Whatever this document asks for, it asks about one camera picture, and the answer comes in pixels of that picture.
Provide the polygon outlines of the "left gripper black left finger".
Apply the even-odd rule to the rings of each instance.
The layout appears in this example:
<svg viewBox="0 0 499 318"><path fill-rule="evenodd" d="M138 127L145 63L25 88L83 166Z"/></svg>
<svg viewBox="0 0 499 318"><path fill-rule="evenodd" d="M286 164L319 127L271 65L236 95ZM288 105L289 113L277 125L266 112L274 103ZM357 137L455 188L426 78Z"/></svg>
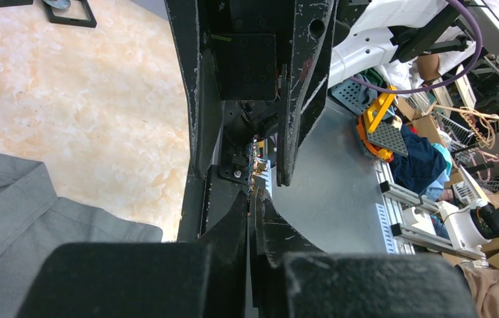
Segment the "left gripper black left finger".
<svg viewBox="0 0 499 318"><path fill-rule="evenodd" d="M243 317L247 210L193 242L71 243L44 261L19 317Z"/></svg>

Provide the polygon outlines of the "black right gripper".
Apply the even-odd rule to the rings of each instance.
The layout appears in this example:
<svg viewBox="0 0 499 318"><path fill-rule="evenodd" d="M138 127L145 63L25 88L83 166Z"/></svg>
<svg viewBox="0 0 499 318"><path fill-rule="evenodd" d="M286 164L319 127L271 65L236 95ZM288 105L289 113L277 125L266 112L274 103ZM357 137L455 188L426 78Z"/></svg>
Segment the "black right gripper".
<svg viewBox="0 0 499 318"><path fill-rule="evenodd" d="M221 98L276 98L282 54L292 30L281 88L276 164L277 185L289 186L302 107L335 2L217 1L211 6L211 32L205 1L165 4L188 102L190 166L197 178L206 177L211 165L223 120Z"/></svg>

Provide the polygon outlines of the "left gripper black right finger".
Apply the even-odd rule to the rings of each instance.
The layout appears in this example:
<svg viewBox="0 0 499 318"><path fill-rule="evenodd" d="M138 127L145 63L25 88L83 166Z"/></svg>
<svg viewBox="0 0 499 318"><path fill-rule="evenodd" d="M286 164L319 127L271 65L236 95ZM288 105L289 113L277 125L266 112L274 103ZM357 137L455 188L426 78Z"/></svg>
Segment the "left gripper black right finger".
<svg viewBox="0 0 499 318"><path fill-rule="evenodd" d="M253 305L260 317L476 317L463 277L434 256L322 251L275 209L249 199Z"/></svg>

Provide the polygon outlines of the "gold brooch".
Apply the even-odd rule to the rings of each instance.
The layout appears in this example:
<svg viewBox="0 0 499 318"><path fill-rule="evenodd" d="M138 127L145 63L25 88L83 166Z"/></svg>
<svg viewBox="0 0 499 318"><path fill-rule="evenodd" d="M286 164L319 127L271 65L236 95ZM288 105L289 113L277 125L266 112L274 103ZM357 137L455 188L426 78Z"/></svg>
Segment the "gold brooch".
<svg viewBox="0 0 499 318"><path fill-rule="evenodd" d="M259 176L264 172L268 171L268 162L263 158L257 156L252 159L252 167L251 167L252 175Z"/></svg>

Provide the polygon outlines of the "grey button shirt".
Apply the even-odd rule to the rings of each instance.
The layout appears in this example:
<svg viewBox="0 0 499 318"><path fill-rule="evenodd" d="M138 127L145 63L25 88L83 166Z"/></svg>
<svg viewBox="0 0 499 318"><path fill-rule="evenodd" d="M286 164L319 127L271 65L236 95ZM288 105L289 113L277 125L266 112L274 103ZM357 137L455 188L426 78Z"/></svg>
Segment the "grey button shirt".
<svg viewBox="0 0 499 318"><path fill-rule="evenodd" d="M0 154L0 317L14 317L45 259L72 242L160 242L162 229L60 197L46 164Z"/></svg>

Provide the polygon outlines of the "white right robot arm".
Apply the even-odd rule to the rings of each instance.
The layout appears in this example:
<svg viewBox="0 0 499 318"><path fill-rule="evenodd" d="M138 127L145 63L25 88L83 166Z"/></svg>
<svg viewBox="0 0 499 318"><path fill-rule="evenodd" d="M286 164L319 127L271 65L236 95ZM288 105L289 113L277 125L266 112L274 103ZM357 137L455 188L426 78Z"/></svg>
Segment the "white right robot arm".
<svg viewBox="0 0 499 318"><path fill-rule="evenodd" d="M166 10L191 173L206 177L223 134L228 163L246 179L246 146L275 133L283 186L329 88L430 53L479 54L499 39L497 1L167 1Z"/></svg>

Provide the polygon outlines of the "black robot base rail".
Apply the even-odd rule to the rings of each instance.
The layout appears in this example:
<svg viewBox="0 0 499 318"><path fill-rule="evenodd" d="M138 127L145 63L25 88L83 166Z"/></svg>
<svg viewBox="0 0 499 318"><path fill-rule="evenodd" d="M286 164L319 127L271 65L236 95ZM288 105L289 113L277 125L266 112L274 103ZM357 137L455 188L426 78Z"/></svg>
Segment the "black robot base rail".
<svg viewBox="0 0 499 318"><path fill-rule="evenodd" d="M195 241L209 231L227 214L238 192L272 189L277 132L277 102L224 102L221 131L206 177L187 175L179 242ZM252 159L257 156L268 162L268 171L254 176Z"/></svg>

